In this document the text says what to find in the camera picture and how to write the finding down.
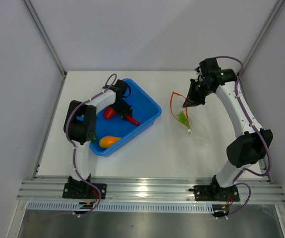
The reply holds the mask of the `clear zip top bag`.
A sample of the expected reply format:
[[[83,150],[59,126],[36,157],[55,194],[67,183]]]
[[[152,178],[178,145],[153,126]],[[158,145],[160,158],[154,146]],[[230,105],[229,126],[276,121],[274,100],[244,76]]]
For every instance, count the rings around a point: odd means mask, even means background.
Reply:
[[[186,97],[172,91],[170,97],[170,112],[177,121],[177,128],[190,140],[201,145],[208,145],[211,142],[210,135],[203,123],[192,113],[188,107],[183,107]]]

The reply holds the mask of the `red chili pepper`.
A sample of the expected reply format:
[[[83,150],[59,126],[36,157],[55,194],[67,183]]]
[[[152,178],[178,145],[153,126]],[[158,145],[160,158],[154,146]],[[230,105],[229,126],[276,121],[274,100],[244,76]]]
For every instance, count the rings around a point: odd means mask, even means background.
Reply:
[[[126,118],[127,121],[129,121],[133,125],[136,125],[136,126],[140,126],[141,125],[141,122],[139,122],[136,119],[134,119],[131,115],[126,115],[125,118]]]

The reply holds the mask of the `green grape bunch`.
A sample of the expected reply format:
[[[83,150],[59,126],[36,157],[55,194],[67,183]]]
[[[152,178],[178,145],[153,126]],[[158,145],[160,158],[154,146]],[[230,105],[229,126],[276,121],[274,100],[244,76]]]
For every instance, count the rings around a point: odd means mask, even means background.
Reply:
[[[177,119],[181,124],[183,124],[187,128],[188,133],[191,134],[192,130],[186,113],[184,111],[180,111],[177,114]]]

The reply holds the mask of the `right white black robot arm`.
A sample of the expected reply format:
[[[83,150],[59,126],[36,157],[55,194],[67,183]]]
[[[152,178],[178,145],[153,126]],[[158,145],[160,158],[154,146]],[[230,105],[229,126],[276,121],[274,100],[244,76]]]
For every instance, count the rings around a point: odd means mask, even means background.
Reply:
[[[216,94],[231,120],[235,140],[226,149],[227,162],[210,185],[196,185],[192,191],[197,201],[225,201],[227,196],[238,201],[236,180],[244,171],[251,172],[251,165],[270,157],[273,134],[262,127],[243,98],[239,86],[241,73],[221,69],[217,58],[201,61],[196,72],[198,77],[190,81],[183,107],[204,105],[207,96]]]

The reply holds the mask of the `yellow orange mango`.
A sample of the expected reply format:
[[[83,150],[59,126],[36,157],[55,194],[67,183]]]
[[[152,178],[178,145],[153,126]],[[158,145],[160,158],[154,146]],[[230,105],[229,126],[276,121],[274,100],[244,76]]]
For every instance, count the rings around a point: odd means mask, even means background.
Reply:
[[[101,148],[108,149],[120,140],[121,140],[121,137],[104,136],[99,140],[99,146]]]

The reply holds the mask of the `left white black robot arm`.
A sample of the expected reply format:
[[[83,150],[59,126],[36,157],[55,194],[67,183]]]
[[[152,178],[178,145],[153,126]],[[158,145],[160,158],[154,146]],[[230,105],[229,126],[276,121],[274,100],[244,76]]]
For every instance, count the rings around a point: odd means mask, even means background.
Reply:
[[[90,195],[93,186],[90,185],[88,170],[89,142],[96,135],[97,113],[104,111],[103,117],[111,119],[119,115],[121,119],[135,122],[132,117],[132,106],[124,99],[130,96],[131,88],[123,80],[114,79],[92,98],[80,102],[73,100],[69,104],[63,131],[73,149],[73,172],[68,178],[67,191],[72,191],[80,198]]]

